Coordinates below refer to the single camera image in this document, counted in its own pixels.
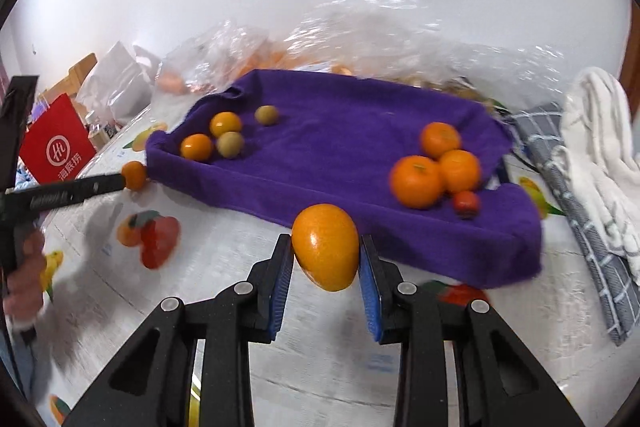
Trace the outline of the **left hand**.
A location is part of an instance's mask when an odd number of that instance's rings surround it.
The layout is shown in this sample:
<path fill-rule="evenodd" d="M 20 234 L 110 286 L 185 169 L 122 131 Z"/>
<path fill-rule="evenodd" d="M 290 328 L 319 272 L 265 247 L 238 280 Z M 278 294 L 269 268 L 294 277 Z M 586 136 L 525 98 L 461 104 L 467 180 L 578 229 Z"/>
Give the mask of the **left hand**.
<path fill-rule="evenodd" d="M 14 321 L 32 321 L 43 306 L 40 275 L 47 265 L 43 245 L 44 236 L 35 229 L 24 240 L 22 264 L 8 277 L 9 295 L 3 299 L 3 310 Z"/>

